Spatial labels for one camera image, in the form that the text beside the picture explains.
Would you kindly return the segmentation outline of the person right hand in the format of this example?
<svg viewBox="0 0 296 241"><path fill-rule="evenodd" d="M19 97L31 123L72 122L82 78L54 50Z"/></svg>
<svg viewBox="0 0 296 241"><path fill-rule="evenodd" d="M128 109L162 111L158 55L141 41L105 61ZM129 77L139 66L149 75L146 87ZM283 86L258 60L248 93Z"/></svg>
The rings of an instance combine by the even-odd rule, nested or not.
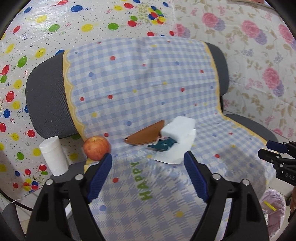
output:
<svg viewBox="0 0 296 241"><path fill-rule="evenodd" d="M296 210L296 187L292 190L291 200L290 200L290 212L293 213Z"/></svg>

